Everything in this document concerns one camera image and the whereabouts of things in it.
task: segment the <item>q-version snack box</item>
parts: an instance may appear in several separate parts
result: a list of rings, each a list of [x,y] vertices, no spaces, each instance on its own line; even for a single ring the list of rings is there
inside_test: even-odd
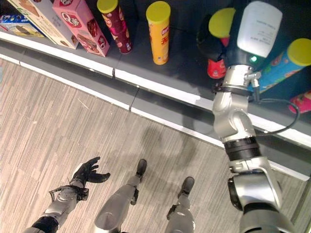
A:
[[[8,0],[53,43],[76,49],[79,42],[57,14],[50,0]]]
[[[88,52],[106,56],[109,44],[85,0],[55,0],[53,10]]]

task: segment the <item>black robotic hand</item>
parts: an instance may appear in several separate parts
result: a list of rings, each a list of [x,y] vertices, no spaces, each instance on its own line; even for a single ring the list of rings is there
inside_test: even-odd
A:
[[[78,179],[85,187],[86,182],[91,183],[103,183],[110,177],[110,173],[99,174],[96,173],[98,165],[94,165],[100,160],[100,157],[90,159],[86,163],[82,164],[77,172],[74,173],[72,180]]]

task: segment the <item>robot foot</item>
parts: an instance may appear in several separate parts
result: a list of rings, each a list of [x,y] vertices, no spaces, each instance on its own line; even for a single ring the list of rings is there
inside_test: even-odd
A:
[[[180,192],[178,193],[178,198],[181,196],[181,195],[185,195],[185,196],[189,196],[189,193],[191,192],[192,190],[192,187],[194,186],[194,178],[191,177],[191,176],[188,176],[183,184],[181,185],[181,189],[180,189]]]
[[[137,171],[136,171],[136,175],[140,177],[140,180],[145,174],[146,168],[147,168],[147,161],[145,159],[141,159],[138,162]]]

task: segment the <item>floor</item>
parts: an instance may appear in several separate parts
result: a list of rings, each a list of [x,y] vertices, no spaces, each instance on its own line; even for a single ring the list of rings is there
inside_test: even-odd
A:
[[[68,184],[78,164],[95,156],[101,156],[99,171],[111,177],[87,184],[88,200],[78,203],[58,232],[91,232],[100,207],[134,174],[140,158],[148,168],[123,231],[163,233],[182,181],[193,176],[195,232],[238,232],[242,214],[230,203],[226,182],[231,174],[222,149],[28,69],[0,63],[2,232],[19,233],[31,226],[51,202],[48,191]],[[300,201],[304,195],[309,198],[306,182],[275,174],[283,189],[283,213],[305,229],[310,208],[303,214],[296,208],[310,204]]]

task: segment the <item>cracker box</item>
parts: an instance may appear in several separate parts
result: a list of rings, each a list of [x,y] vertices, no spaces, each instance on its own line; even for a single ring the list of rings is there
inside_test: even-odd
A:
[[[52,10],[50,0],[8,0],[53,43],[75,49],[78,40]]]
[[[44,35],[23,15],[2,15],[0,25],[16,35],[44,37]]]
[[[55,0],[53,10],[88,52],[106,56],[109,44],[85,0]]]

